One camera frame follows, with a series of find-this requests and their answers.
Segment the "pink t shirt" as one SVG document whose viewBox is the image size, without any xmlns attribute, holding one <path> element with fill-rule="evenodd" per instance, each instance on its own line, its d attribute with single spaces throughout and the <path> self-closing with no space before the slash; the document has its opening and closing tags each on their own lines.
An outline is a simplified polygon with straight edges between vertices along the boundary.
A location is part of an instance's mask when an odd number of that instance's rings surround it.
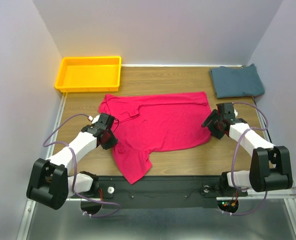
<svg viewBox="0 0 296 240">
<path fill-rule="evenodd" d="M 205 92 L 143 96 L 105 95 L 99 113 L 114 116 L 118 143 L 112 149 L 115 163 L 130 184 L 152 167 L 152 152 L 194 148 L 209 142 L 203 122 L 211 113 Z"/>
</svg>

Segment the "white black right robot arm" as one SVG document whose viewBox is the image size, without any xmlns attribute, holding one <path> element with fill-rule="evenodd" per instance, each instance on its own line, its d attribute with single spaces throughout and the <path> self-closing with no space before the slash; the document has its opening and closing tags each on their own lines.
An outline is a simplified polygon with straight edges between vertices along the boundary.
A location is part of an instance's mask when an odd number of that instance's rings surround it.
<svg viewBox="0 0 296 240">
<path fill-rule="evenodd" d="M 256 127 L 238 118 L 234 103 L 219 103 L 202 127 L 217 139 L 228 136 L 251 157 L 250 169 L 235 171 L 238 151 L 233 154 L 231 170 L 223 172 L 218 182 L 219 192 L 229 195 L 236 190 L 268 192 L 292 188 L 290 153 L 285 146 L 276 146 L 256 133 Z"/>
</svg>

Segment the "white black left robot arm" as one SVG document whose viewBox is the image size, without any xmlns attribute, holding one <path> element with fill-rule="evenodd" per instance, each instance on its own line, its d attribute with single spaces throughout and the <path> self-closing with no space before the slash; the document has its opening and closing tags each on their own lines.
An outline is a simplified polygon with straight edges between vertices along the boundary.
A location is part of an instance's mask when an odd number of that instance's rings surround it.
<svg viewBox="0 0 296 240">
<path fill-rule="evenodd" d="M 63 148 L 56 154 L 37 159 L 32 167 L 27 187 L 27 198 L 58 210 L 66 199 L 79 196 L 85 200 L 103 197 L 97 175 L 77 170 L 78 162 L 97 147 L 111 149 L 118 143 L 112 126 L 115 117 L 101 113 L 87 116 L 90 124 L 81 129 L 70 142 L 61 142 Z"/>
</svg>

